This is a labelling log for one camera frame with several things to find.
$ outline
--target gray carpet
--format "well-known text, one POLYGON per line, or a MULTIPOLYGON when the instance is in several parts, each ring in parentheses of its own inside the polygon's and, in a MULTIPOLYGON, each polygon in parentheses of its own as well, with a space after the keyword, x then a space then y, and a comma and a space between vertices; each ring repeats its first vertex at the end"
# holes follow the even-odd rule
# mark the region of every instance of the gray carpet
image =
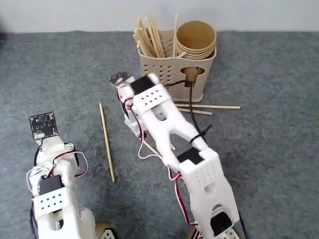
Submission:
MULTIPOLYGON (((206 139, 220 154, 251 239, 318 236, 318 56, 319 33, 218 34, 202 102, 242 110, 197 119, 201 128, 213 124, 206 139)), ((77 181, 80 207, 90 208, 97 222, 111 222, 122 239, 184 238, 188 227, 167 170, 156 158, 137 158, 138 140, 107 83, 123 70, 140 73, 129 32, 1 36, 1 238, 31 238, 25 173, 36 144, 27 117, 47 111, 55 112, 62 138, 89 160, 88 174, 77 181), (107 112, 115 184, 99 101, 107 112)), ((188 147, 175 137, 173 144, 178 152, 188 147)))

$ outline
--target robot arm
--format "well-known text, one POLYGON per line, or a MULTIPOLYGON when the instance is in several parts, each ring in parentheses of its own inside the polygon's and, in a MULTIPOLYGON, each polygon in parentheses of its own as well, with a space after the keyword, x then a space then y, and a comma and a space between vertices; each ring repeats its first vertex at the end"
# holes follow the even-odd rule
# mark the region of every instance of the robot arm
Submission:
POLYGON ((224 238, 240 219, 218 154, 198 137, 195 127, 185 120, 155 74, 135 80, 127 73, 119 73, 110 82, 118 89, 125 124, 142 139, 141 129, 147 129, 164 165, 180 173, 184 180, 195 218, 194 224, 188 223, 195 225, 204 239, 224 238), (170 147, 172 133, 191 142, 192 148, 176 157, 170 147))
POLYGON ((30 117, 30 124, 34 139, 42 146, 27 173, 39 239, 96 239, 93 214, 78 208, 73 190, 75 177, 87 170, 76 174, 76 153, 81 152, 62 141, 52 112, 30 117))

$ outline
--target black cable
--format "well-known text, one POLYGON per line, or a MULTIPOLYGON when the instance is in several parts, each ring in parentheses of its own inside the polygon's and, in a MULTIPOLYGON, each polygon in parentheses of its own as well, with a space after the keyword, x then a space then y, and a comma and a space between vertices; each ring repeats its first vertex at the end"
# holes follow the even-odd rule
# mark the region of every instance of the black cable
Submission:
POLYGON ((193 124, 197 130, 197 132, 200 134, 200 129, 199 126, 196 122, 195 116, 194 116, 194 112, 193 112, 193 106, 192 106, 192 95, 193 95, 193 87, 189 87, 189 111, 190 111, 190 116, 191 116, 191 120, 193 121, 193 124))
POLYGON ((41 144, 39 145, 39 147, 36 150, 35 155, 34 155, 34 161, 33 161, 34 166, 36 166, 36 160, 38 158, 38 154, 39 154, 39 151, 40 151, 40 148, 42 147, 42 145, 43 145, 43 138, 41 139, 41 144))
POLYGON ((246 231, 246 227, 245 227, 245 224, 244 224, 244 220, 243 220, 243 218, 241 217, 240 211, 238 211, 238 214, 239 214, 239 220, 240 220, 240 223, 241 223, 241 227, 242 227, 242 229, 243 229, 243 232, 244 232, 245 239, 249 239, 248 234, 247 234, 247 231, 246 231))
POLYGON ((35 221, 34 214, 33 214, 33 202, 32 202, 31 208, 30 208, 30 219, 29 219, 29 222, 30 222, 30 228, 31 228, 31 232, 33 234, 33 238, 37 239, 36 233, 35 233, 35 229, 34 229, 33 220, 35 221))
POLYGON ((166 84, 166 85, 164 85, 164 86, 165 86, 165 87, 174 86, 174 85, 178 85, 178 84, 183 83, 183 82, 185 82, 185 80, 182 80, 182 81, 176 81, 176 82, 174 82, 174 83, 166 84))

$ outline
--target circuit board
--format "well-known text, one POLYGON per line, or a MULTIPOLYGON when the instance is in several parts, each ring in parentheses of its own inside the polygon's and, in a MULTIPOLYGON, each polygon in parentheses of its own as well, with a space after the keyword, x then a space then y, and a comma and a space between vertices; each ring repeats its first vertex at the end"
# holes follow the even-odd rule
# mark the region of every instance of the circuit board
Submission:
POLYGON ((30 116, 29 121, 34 140, 59 135, 53 112, 30 116))

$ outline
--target red wire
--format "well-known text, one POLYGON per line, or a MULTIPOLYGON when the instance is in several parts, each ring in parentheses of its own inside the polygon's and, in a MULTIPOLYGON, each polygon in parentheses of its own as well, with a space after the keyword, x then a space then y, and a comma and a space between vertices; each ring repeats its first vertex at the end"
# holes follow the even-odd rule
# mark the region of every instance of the red wire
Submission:
MULTIPOLYGON (((124 108, 126 108, 126 103, 127 103, 127 101, 132 100, 132 99, 133 99, 132 97, 128 97, 128 98, 126 98, 126 99, 124 100, 124 102, 123 102, 124 108)), ((132 114, 133 114, 133 116, 134 116, 136 122, 138 123, 139 129, 140 129, 140 140, 141 140, 141 143, 142 143, 143 129, 142 129, 142 126, 141 126, 141 124, 140 124, 140 122, 139 122, 139 120, 138 120, 138 118, 137 118, 135 112, 132 110, 132 106, 133 106, 133 103, 130 104, 128 107, 129 107, 130 110, 132 111, 132 114)))
MULTIPOLYGON (((60 157, 62 157, 62 156, 64 156, 64 155, 66 155, 66 154, 72 154, 72 153, 76 154, 76 153, 79 153, 79 152, 80 152, 80 151, 78 151, 78 150, 72 150, 72 151, 68 151, 68 152, 65 152, 65 153, 62 153, 62 154, 59 154, 58 156, 56 156, 56 157, 53 159, 53 161, 52 161, 53 167, 50 169, 50 171, 48 172, 48 174, 47 174, 47 176, 46 176, 45 178, 48 178, 48 177, 50 177, 50 176, 53 174, 53 169, 54 169, 54 167, 55 167, 54 161, 55 161, 56 159, 58 159, 58 158, 60 158, 60 157)), ((79 174, 76 174, 75 177, 80 177, 80 176, 82 176, 83 174, 86 173, 86 171, 87 171, 87 165, 86 165, 86 168, 85 168, 84 172, 79 173, 79 174)))
POLYGON ((177 179, 178 177, 181 176, 181 173, 180 173, 180 172, 177 172, 177 173, 175 173, 175 175, 173 176, 173 175, 172 175, 172 172, 171 172, 171 169, 168 167, 168 176, 169 176, 169 179, 170 179, 170 180, 175 180, 175 179, 177 179))
POLYGON ((68 151, 68 152, 59 154, 58 156, 56 156, 56 157, 53 159, 53 163, 54 163, 54 161, 55 161, 57 158, 62 157, 62 156, 64 156, 64 155, 66 155, 66 154, 69 154, 69 153, 79 153, 79 152, 80 152, 80 151, 78 151, 78 150, 72 150, 72 151, 68 151))
POLYGON ((198 239, 197 237, 199 236, 199 231, 196 229, 196 233, 194 235, 194 239, 198 239))
POLYGON ((186 220, 187 224, 190 225, 190 226, 197 226, 198 225, 197 223, 190 223, 189 222, 187 211, 186 211, 185 205, 183 203, 183 200, 182 200, 182 198, 180 196, 179 189, 178 189, 178 179, 179 178, 181 178, 181 176, 177 177, 176 180, 175 180, 175 189, 176 189, 177 200, 179 201, 179 203, 181 205, 181 209, 183 211, 183 214, 184 214, 184 217, 185 217, 185 220, 186 220))

